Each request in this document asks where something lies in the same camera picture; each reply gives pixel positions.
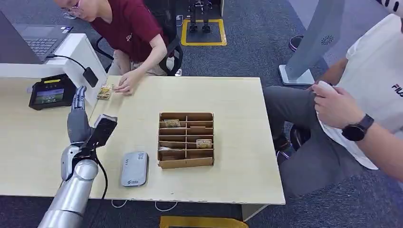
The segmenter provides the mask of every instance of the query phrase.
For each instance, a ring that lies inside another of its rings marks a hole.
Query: white power bank
[[[131,152],[123,157],[121,185],[141,186],[147,181],[148,155],[146,152]]]

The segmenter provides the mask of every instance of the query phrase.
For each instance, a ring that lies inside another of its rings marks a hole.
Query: laptop
[[[0,63],[42,64],[73,27],[9,22],[0,11]]]

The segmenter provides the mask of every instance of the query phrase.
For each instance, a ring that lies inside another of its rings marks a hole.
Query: gray pants
[[[284,121],[311,130],[311,138],[279,167],[286,197],[311,193],[365,169],[343,146],[323,132],[312,92],[271,86],[265,88],[263,94],[273,138],[283,132]]]

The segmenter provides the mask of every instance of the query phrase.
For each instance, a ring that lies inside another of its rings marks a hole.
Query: white shirt
[[[400,17],[391,14],[365,33],[347,52],[347,66],[337,86],[383,128],[403,140],[403,34]],[[323,131],[363,166],[378,168],[340,129],[320,122]]]

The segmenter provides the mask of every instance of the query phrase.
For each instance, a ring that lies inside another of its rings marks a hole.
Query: watch strap
[[[366,133],[368,128],[374,123],[374,119],[370,117],[368,114],[365,114],[364,118],[358,123],[361,129]]]

